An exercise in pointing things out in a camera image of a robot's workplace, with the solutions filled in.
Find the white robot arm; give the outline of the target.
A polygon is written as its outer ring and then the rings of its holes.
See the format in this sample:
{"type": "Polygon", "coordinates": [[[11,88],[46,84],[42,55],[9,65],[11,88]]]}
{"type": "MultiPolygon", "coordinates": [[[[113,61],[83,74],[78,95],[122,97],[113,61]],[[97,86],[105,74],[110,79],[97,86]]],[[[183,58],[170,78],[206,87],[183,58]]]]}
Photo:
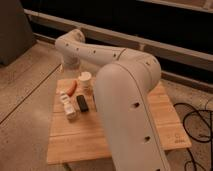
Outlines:
{"type": "Polygon", "coordinates": [[[116,171],[171,171],[148,94],[161,79],[151,54],[125,47],[87,44],[74,29],[55,41],[70,66],[80,59],[99,65],[93,93],[116,171]]]}

